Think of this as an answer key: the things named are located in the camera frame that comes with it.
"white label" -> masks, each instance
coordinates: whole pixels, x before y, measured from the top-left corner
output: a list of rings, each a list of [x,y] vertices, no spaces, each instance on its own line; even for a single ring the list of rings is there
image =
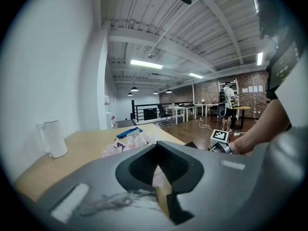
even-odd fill
[[[239,170],[243,170],[245,168],[245,164],[238,164],[238,163],[234,163],[234,162],[230,162],[226,160],[222,160],[221,164],[224,166],[232,167],[232,168],[239,169]]]
[[[139,129],[136,129],[135,131],[132,131],[131,133],[128,133],[127,137],[128,136],[132,136],[133,139],[135,139],[139,134],[140,134]]]

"black cabinet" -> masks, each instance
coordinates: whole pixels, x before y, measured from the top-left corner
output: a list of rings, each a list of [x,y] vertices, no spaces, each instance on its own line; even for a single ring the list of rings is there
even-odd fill
[[[144,109],[143,110],[144,120],[151,120],[157,118],[157,109]]]

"office chair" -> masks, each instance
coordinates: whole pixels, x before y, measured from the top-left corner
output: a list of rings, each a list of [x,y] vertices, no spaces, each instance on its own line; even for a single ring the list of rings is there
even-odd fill
[[[158,104],[157,107],[158,107],[158,109],[159,109],[159,117],[160,117],[160,118],[163,118],[163,117],[166,118],[166,121],[160,122],[160,123],[158,123],[158,124],[159,124],[160,126],[171,125],[171,122],[168,122],[168,120],[167,120],[168,117],[171,117],[171,115],[165,113],[165,111],[164,111],[164,109],[163,109],[163,107],[162,107],[161,104]]]

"backpack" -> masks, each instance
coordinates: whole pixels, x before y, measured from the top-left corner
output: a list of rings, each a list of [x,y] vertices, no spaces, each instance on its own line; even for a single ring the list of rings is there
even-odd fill
[[[219,97],[219,101],[218,101],[219,103],[226,103],[227,102],[225,90],[223,88],[220,90],[218,97]]]

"plastic bag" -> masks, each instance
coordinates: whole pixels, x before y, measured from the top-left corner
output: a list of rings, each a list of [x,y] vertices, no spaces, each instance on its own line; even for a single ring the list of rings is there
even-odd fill
[[[102,157],[115,155],[121,152],[125,152],[149,144],[156,144],[155,136],[148,136],[144,132],[142,132],[135,138],[133,138],[132,136],[128,136],[127,144],[119,142],[119,139],[117,138],[113,144],[109,144],[107,146],[107,149],[102,151]],[[164,185],[164,173],[161,170],[161,168],[157,166],[154,172],[152,186],[162,187],[163,185]]]

